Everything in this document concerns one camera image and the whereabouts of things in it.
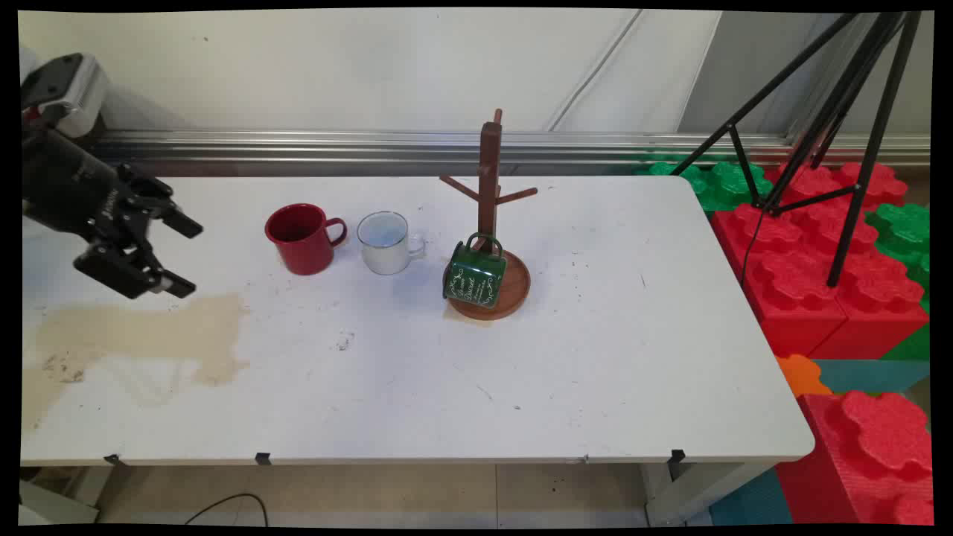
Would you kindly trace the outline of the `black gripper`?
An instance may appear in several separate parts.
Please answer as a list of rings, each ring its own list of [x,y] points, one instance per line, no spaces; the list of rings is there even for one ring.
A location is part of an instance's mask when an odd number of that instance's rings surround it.
[[[22,133],[25,216],[89,243],[108,243],[89,245],[74,259],[74,268],[126,298],[152,292],[184,299],[197,289],[165,269],[150,250],[122,250],[143,240],[149,220],[161,220],[190,239],[204,231],[171,201],[172,193],[135,167],[96,159],[58,131]]]

